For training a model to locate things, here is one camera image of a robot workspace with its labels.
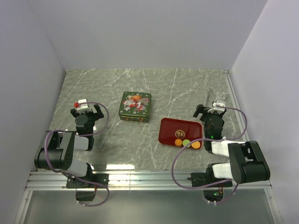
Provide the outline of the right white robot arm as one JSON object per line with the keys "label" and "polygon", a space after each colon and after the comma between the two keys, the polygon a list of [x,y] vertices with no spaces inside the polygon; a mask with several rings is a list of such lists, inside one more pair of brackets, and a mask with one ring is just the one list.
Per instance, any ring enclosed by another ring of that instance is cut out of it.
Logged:
{"label": "right white robot arm", "polygon": [[206,182],[217,186],[222,180],[233,180],[237,184],[261,182],[270,179],[271,172],[256,141],[240,142],[236,138],[227,139],[222,136],[224,127],[223,116],[228,108],[224,103],[213,102],[211,107],[197,105],[193,117],[201,114],[200,121],[204,124],[202,141],[210,154],[228,157],[229,162],[209,164],[206,169]]}

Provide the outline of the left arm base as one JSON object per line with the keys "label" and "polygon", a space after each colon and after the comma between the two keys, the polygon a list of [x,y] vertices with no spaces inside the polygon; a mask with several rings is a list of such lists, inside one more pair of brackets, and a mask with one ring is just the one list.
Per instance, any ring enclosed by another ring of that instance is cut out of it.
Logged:
{"label": "left arm base", "polygon": [[[109,174],[91,174],[86,178],[80,177],[79,179],[75,177],[68,177],[66,188],[76,190],[75,198],[79,204],[86,207],[95,207],[102,205],[108,200],[110,196],[108,182]],[[100,203],[88,204],[89,202],[93,202],[95,200],[97,190],[99,189],[104,189],[107,191],[106,198]]]}

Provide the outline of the gold tin lid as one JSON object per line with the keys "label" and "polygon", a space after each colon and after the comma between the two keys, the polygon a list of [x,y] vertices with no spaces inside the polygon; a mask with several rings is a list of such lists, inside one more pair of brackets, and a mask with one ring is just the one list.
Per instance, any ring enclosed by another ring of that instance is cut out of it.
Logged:
{"label": "gold tin lid", "polygon": [[150,115],[152,95],[150,93],[125,91],[122,95],[119,116],[145,118]]}

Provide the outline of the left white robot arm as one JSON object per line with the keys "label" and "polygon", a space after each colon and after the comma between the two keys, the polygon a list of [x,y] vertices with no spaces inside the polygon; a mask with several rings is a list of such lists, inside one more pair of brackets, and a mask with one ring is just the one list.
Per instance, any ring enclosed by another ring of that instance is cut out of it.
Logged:
{"label": "left white robot arm", "polygon": [[75,151],[91,151],[94,145],[95,122],[104,118],[101,108],[104,105],[96,102],[77,102],[71,109],[75,118],[76,130],[46,131],[34,158],[36,168],[61,173],[84,187],[90,187],[94,182],[93,171],[89,163],[73,158]]}

